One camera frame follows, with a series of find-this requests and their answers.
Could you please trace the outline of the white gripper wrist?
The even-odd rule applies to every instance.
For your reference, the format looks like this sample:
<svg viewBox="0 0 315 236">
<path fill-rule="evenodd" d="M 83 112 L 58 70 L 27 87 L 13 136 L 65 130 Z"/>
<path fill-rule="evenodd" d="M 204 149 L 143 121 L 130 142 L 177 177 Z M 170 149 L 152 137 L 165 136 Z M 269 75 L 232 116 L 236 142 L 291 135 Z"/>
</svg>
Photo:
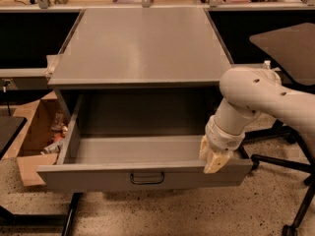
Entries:
<svg viewBox="0 0 315 236">
<path fill-rule="evenodd" d="M 205 136 L 202 137 L 199 158 L 206 160 L 205 174 L 217 173 L 233 157 L 232 151 L 239 148 L 245 138 L 245 133 L 232 135 L 222 130 L 211 116 L 206 127 Z"/>
</svg>

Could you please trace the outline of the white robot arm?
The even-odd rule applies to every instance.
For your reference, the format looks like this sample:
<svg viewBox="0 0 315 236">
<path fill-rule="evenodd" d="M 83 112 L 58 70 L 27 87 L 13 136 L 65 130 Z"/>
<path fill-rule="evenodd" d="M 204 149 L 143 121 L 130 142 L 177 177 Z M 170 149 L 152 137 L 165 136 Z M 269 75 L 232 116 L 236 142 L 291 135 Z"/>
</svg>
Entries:
<svg viewBox="0 0 315 236">
<path fill-rule="evenodd" d="M 222 101 L 205 127 L 199 157 L 205 173 L 221 170 L 245 138 L 244 128 L 266 113 L 297 131 L 315 157 L 315 95 L 286 88 L 269 69 L 236 67 L 220 79 Z"/>
</svg>

